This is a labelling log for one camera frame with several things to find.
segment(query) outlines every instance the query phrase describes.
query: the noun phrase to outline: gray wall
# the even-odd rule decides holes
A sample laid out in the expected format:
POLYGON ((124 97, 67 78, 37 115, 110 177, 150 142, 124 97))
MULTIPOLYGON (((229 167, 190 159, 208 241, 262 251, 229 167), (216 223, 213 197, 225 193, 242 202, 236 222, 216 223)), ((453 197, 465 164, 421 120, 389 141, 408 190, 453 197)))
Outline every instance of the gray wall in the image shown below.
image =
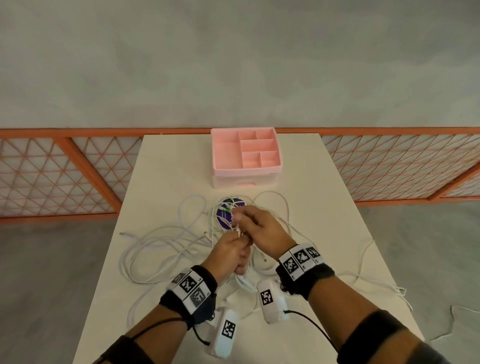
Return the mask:
POLYGON ((0 127, 480 126, 478 0, 2 0, 0 127))

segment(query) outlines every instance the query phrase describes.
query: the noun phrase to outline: purple sticker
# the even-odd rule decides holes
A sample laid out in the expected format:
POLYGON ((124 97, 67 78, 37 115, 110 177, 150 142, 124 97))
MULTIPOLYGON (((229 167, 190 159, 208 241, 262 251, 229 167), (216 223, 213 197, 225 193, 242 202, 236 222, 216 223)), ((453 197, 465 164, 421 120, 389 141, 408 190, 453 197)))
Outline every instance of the purple sticker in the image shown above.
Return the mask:
MULTIPOLYGON (((216 215, 221 216, 222 218, 224 218, 226 221, 228 221, 231 224, 232 223, 232 214, 230 214, 229 212, 220 210, 220 207, 227 208, 227 209, 230 210, 230 207, 231 207, 233 202, 235 202, 235 205, 237 205, 237 206, 245 206, 245 202, 243 200, 239 199, 239 198, 233 198, 233 199, 227 198, 226 200, 223 200, 222 202, 223 202, 223 204, 221 204, 219 206, 219 209, 216 211, 216 215)), ((222 228, 224 228, 225 230, 230 230, 230 226, 228 226, 224 221, 222 221, 218 217, 217 217, 217 221, 222 228)))

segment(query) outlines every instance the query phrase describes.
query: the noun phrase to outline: diagonal lattice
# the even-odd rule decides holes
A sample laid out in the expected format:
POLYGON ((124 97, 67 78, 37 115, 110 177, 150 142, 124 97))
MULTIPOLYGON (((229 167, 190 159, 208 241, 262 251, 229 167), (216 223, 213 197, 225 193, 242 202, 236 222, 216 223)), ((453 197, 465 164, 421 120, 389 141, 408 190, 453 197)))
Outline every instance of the diagonal lattice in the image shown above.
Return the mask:
POLYGON ((471 180, 466 181, 464 184, 458 186, 447 195, 447 197, 468 197, 468 196, 480 196, 480 173, 473 177, 471 180))
POLYGON ((51 139, 0 140, 0 216, 112 212, 51 139))
POLYGON ((354 201, 426 198, 480 161, 480 135, 328 135, 322 140, 354 201))
POLYGON ((138 137, 74 138, 73 141, 123 201, 142 139, 138 137))

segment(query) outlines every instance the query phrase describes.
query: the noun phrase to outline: left hand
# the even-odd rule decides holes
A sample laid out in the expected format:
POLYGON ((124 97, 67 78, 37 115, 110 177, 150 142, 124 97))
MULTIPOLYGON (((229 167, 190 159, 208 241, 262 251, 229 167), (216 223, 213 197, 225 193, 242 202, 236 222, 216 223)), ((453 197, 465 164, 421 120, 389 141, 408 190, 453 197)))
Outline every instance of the left hand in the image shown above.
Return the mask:
POLYGON ((248 234, 238 237, 236 231, 228 231, 215 244, 210 255, 200 265, 212 273, 220 285, 232 273, 245 274, 251 244, 248 234))

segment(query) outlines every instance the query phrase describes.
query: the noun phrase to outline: circular label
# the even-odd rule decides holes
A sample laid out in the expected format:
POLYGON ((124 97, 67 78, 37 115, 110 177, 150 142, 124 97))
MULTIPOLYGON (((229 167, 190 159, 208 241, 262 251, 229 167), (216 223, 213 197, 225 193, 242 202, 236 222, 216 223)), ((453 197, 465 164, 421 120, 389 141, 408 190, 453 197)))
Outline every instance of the circular label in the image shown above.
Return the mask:
POLYGON ((226 221, 228 221, 231 224, 233 220, 232 214, 227 211, 223 211, 222 208, 230 210, 233 203, 235 203, 236 206, 245 206, 245 202, 240 198, 236 198, 236 197, 227 198, 222 201, 222 204, 218 207, 216 211, 216 216, 217 216, 216 219, 220 224, 220 226, 225 230, 230 230, 230 226, 228 226, 222 219, 218 217, 224 218, 226 221))

